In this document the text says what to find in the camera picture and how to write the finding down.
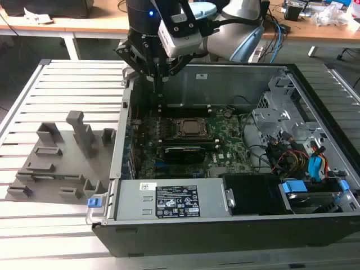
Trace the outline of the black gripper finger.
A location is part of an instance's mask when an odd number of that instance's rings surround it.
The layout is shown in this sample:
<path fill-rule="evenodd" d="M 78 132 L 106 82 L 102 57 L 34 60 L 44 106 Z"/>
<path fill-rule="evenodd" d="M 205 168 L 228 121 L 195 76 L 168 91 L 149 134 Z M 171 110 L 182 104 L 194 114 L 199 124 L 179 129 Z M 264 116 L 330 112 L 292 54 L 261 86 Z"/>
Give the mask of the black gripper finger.
<path fill-rule="evenodd" d="M 160 58 L 159 61 L 159 93 L 163 93 L 164 83 L 168 78 L 179 73 L 190 61 L 195 54 L 184 55 L 177 58 Z"/>
<path fill-rule="evenodd" d="M 159 94 L 159 73 L 148 39 L 141 39 L 139 47 L 134 46 L 129 39 L 119 45 L 115 52 L 135 72 L 152 83 L 154 92 Z"/>

